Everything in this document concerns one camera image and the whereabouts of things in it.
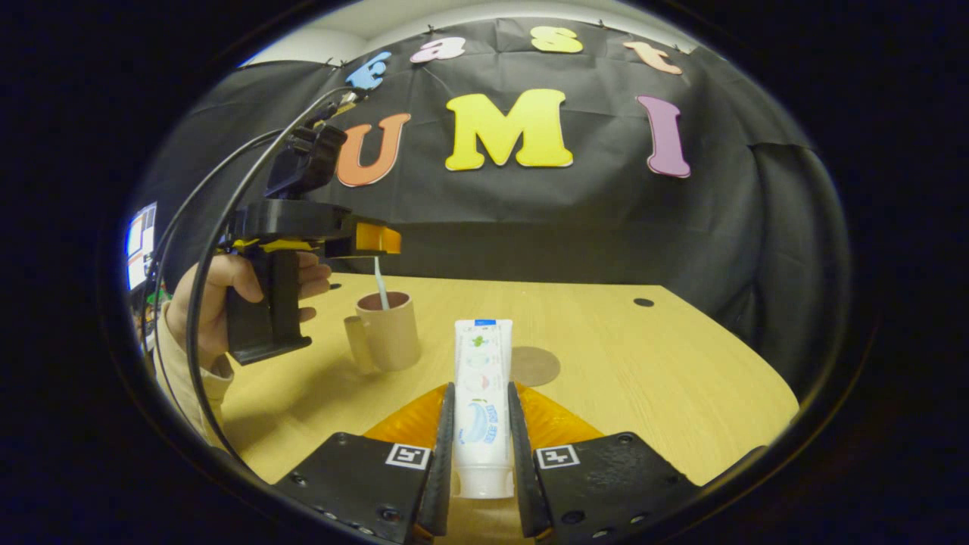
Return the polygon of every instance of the table surface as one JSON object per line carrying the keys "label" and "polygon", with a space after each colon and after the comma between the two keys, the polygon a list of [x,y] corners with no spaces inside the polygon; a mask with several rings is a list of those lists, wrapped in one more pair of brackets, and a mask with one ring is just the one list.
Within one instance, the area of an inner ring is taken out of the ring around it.
{"label": "table surface", "polygon": [[[703,485],[769,444],[798,410],[773,368],[715,321],[661,286],[498,282],[386,276],[414,300],[421,359],[409,369],[356,372],[343,318],[376,290],[369,274],[334,273],[341,287],[305,300],[313,343],[241,368],[223,403],[224,428],[266,482],[278,481],[331,434],[363,434],[404,403],[453,380],[454,321],[514,320],[513,346],[561,362],[536,390],[604,434],[635,432]],[[636,305],[635,298],[653,306]],[[453,497],[437,543],[531,543],[514,498]]]}

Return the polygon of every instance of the mug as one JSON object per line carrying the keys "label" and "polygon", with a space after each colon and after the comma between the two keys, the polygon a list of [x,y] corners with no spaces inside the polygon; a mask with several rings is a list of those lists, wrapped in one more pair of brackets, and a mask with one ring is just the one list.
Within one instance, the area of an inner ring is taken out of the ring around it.
{"label": "mug", "polygon": [[418,323],[414,302],[404,292],[387,292],[384,310],[380,294],[357,301],[357,315],[343,320],[357,368],[364,374],[406,369],[418,362]]}

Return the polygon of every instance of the round coaster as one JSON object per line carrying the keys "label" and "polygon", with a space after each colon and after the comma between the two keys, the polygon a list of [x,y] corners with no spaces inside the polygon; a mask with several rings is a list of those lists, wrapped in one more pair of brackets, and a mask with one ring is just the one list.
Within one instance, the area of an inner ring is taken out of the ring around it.
{"label": "round coaster", "polygon": [[561,365],[554,354],[535,346],[512,348],[512,380],[522,386],[541,386],[558,376]]}

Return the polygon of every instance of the toothpaste tube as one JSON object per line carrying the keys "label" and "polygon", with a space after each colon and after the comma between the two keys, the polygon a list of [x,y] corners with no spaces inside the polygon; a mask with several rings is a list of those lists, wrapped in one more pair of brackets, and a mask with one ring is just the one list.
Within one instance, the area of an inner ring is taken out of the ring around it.
{"label": "toothpaste tube", "polygon": [[512,497],[512,320],[458,320],[454,333],[453,454],[460,496]]}

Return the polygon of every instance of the letter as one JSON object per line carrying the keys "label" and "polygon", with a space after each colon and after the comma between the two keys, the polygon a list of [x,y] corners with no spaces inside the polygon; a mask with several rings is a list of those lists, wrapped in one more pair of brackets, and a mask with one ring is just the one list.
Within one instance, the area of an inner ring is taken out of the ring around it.
{"label": "letter", "polygon": [[464,45],[464,38],[442,38],[433,42],[427,42],[421,46],[421,50],[411,55],[411,62],[420,63],[434,59],[455,58],[464,53],[461,46]]}
{"label": "letter", "polygon": [[384,129],[384,138],[380,141],[380,156],[369,167],[361,166],[359,158],[363,136],[370,132],[371,125],[357,125],[347,129],[347,142],[340,149],[340,156],[336,161],[336,177],[340,182],[349,187],[359,187],[375,183],[386,176],[397,162],[400,133],[404,123],[410,118],[409,113],[398,113],[385,117],[379,123],[380,128]]}
{"label": "letter", "polygon": [[646,160],[649,170],[660,175],[689,177],[690,165],[683,160],[683,146],[676,126],[679,108],[646,95],[638,96],[636,100],[646,108],[653,134],[653,154]]}
{"label": "letter", "polygon": [[578,53],[582,42],[575,40],[577,34],[568,28],[557,26],[536,26],[532,29],[532,46],[542,51]]}
{"label": "letter", "polygon": [[363,89],[375,89],[377,85],[383,81],[383,78],[376,78],[380,76],[387,70],[387,65],[382,61],[391,58],[391,54],[388,51],[379,53],[377,56],[368,60],[366,64],[357,68],[357,70],[347,78],[347,83],[354,87],[361,87]]}
{"label": "letter", "polygon": [[649,46],[649,44],[644,44],[643,42],[626,42],[623,44],[629,49],[632,49],[640,56],[642,62],[648,64],[649,66],[659,70],[660,72],[666,72],[667,74],[682,74],[683,69],[678,66],[673,66],[672,64],[667,64],[663,57],[669,57],[665,51],[660,51]]}
{"label": "letter", "polygon": [[454,152],[444,164],[450,171],[479,169],[485,157],[478,152],[480,138],[484,149],[497,165],[504,165],[512,148],[522,136],[521,150],[515,155],[525,167],[568,167],[572,152],[562,142],[558,106],[565,93],[554,89],[529,89],[520,96],[505,116],[483,94],[463,95],[448,101],[454,112]]}

